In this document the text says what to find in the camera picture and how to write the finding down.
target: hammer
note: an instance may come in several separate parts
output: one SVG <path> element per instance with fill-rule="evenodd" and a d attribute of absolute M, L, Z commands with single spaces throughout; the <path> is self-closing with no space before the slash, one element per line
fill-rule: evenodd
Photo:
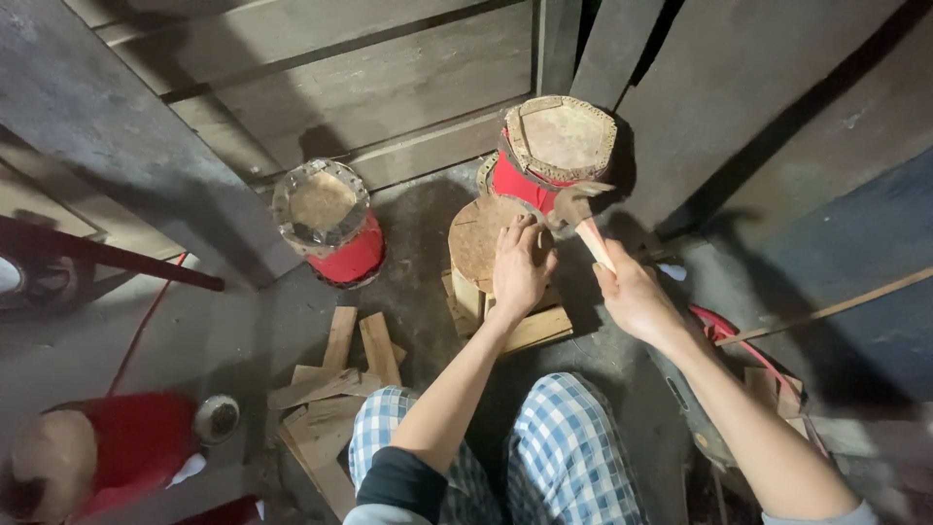
<path fill-rule="evenodd" d="M 556 219 L 554 222 L 566 221 L 567 224 L 573 226 L 596 261 L 604 264 L 613 272 L 616 268 L 606 252 L 606 241 L 599 235 L 599 230 L 592 221 L 592 210 L 587 199 L 614 189 L 614 186 L 602 182 L 578 182 L 557 193 L 552 211 L 553 218 Z"/>

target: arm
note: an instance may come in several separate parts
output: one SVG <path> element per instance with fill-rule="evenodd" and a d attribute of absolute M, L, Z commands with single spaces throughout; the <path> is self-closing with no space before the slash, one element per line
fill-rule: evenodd
<path fill-rule="evenodd" d="M 542 266 L 534 265 L 532 250 L 544 230 L 534 221 L 533 215 L 519 216 L 500 232 L 493 271 L 496 306 L 392 436 L 392 447 L 408 450 L 440 473 L 447 472 L 467 433 L 502 346 L 540 301 L 557 265 L 553 250 Z"/>
<path fill-rule="evenodd" d="M 827 519 L 855 510 L 859 499 L 832 465 L 790 425 L 743 389 L 713 357 L 709 342 L 687 323 L 649 270 L 607 241 L 616 274 L 593 271 L 618 325 L 666 355 L 684 373 L 725 439 L 765 513 L 774 518 Z"/>

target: black sleeve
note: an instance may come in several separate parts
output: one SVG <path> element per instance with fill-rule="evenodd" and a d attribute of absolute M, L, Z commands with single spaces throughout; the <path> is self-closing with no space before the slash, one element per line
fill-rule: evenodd
<path fill-rule="evenodd" d="M 356 504 L 396 506 L 437 525 L 446 491 L 447 478 L 414 454 L 383 447 L 372 455 L 372 466 L 356 493 Z"/>

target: wooden hammer handle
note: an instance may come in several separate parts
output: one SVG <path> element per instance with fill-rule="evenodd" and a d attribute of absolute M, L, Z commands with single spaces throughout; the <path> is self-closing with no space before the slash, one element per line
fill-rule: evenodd
<path fill-rule="evenodd" d="M 612 270 L 612 273 L 616 273 L 616 266 L 609 259 L 609 252 L 606 251 L 606 241 L 603 240 L 603 236 L 596 229 L 596 223 L 592 221 L 592 217 L 581 220 L 576 230 L 586 247 L 590 249 L 593 258 Z"/>

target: hammer head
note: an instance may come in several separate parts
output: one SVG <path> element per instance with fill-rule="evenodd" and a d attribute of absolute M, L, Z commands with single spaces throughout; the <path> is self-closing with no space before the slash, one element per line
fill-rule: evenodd
<path fill-rule="evenodd" d="M 553 218 L 560 224 L 566 221 L 571 227 L 576 228 L 582 221 L 592 217 L 590 210 L 590 197 L 615 190 L 616 187 L 602 182 L 578 182 L 560 190 L 554 197 Z"/>

